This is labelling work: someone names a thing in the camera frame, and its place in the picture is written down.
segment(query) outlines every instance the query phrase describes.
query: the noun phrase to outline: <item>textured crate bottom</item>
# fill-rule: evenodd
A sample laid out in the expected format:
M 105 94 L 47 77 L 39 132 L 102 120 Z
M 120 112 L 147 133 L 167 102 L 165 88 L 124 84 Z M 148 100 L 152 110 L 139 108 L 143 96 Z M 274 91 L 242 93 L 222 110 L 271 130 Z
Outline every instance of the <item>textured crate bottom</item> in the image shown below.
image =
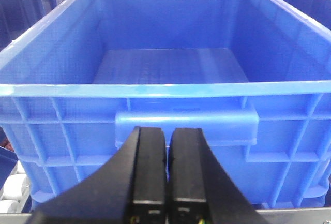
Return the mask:
M 109 50 L 95 84 L 248 82 L 229 49 Z

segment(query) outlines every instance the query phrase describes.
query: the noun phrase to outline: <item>crate floor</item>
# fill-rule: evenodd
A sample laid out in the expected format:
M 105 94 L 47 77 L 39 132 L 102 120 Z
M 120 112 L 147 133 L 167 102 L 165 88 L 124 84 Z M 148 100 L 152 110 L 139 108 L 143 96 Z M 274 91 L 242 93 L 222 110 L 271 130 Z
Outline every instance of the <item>crate floor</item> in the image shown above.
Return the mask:
M 109 50 L 95 84 L 185 84 L 248 82 L 231 50 Z

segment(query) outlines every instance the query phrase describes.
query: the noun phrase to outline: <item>red object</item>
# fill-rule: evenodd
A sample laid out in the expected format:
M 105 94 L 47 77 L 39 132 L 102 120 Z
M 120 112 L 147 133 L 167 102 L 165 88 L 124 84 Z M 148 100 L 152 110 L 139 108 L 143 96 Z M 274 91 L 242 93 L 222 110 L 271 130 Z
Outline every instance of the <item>red object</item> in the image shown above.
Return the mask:
M 7 137 L 3 139 L 3 141 L 0 143 L 0 146 L 12 152 L 14 151 Z
M 14 149 L 12 148 L 11 144 L 8 142 L 8 144 L 5 146 L 5 149 L 8 149 L 10 151 L 14 151 Z

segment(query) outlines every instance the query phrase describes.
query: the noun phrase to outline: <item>wire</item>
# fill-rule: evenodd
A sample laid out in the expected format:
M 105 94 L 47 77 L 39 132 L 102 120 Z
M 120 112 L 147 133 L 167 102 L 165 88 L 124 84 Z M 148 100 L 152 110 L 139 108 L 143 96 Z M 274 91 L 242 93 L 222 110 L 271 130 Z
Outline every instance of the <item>wire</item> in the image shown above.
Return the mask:
M 130 224 L 136 224 L 137 223 L 136 220 L 137 220 L 137 217 L 136 216 L 132 216 L 130 218 Z

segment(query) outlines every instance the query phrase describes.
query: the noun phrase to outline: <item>white roller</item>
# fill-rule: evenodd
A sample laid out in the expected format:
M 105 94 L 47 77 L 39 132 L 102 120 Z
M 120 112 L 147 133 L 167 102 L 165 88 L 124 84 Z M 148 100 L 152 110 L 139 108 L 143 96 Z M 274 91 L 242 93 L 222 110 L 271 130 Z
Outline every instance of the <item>white roller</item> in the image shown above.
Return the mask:
M 17 174 L 26 174 L 20 161 L 17 162 Z
M 18 201 L 2 200 L 0 201 L 0 214 L 13 214 L 19 205 Z
M 4 184 L 4 199 L 21 200 L 28 190 L 29 180 L 26 174 L 11 175 Z

